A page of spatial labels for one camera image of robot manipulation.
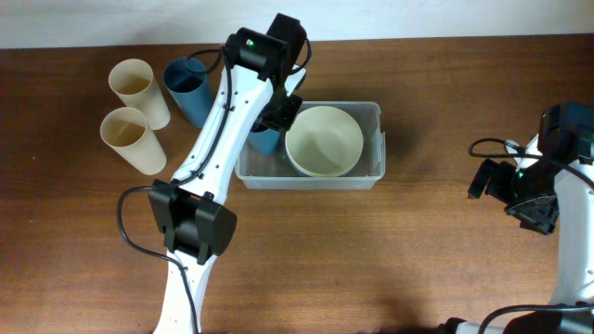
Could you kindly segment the blue plastic cup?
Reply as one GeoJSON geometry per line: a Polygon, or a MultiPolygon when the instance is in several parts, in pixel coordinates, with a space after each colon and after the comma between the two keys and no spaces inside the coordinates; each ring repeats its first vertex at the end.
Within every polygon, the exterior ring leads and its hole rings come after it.
{"type": "Polygon", "coordinates": [[[185,58],[171,62],[163,73],[163,83],[187,120],[195,127],[201,128],[213,106],[213,94],[208,75],[196,74],[196,71],[205,71],[204,65],[191,58],[188,66],[189,69],[185,58]]]}
{"type": "Polygon", "coordinates": [[[266,126],[258,125],[252,128],[248,134],[247,141],[258,153],[262,155],[272,155],[279,147],[281,132],[269,129],[266,126]]]}

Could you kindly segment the beige bowl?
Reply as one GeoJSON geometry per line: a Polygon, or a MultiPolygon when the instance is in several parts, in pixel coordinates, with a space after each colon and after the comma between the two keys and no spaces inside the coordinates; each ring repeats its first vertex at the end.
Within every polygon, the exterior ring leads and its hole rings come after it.
{"type": "Polygon", "coordinates": [[[342,173],[356,166],[364,135],[354,117],[330,106],[301,111],[285,134],[290,161],[313,173],[342,173]]]}

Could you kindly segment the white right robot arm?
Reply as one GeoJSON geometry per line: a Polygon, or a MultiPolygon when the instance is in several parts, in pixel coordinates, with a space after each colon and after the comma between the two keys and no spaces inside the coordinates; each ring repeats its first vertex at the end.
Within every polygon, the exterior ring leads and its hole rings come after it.
{"type": "Polygon", "coordinates": [[[479,324],[452,317],[440,333],[590,333],[593,330],[593,108],[567,101],[545,109],[526,145],[502,141],[484,154],[468,196],[491,196],[523,229],[559,234],[549,303],[503,307],[479,324]]]}

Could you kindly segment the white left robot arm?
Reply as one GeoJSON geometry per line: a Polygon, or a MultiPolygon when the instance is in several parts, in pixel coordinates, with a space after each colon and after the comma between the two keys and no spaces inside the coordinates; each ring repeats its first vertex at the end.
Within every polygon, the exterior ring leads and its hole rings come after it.
{"type": "Polygon", "coordinates": [[[285,132],[302,99],[311,46],[298,19],[277,14],[267,32],[241,28],[220,48],[219,92],[197,142],[171,181],[155,181],[150,207],[164,235],[168,263],[158,333],[199,333],[213,264],[227,249],[237,216],[226,208],[230,178],[250,132],[285,132]]]}

